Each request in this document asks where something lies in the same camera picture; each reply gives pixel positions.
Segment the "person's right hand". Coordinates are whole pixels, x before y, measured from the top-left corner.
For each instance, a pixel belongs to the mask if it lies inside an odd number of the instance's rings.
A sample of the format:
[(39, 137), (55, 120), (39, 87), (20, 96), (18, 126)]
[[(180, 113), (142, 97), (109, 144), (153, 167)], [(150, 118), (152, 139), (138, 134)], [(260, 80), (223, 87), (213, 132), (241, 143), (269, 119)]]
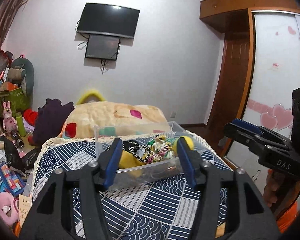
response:
[(263, 199), (268, 207), (277, 202), (276, 192), (280, 187), (280, 179), (275, 176), (273, 170), (268, 170), (266, 185), (264, 187)]

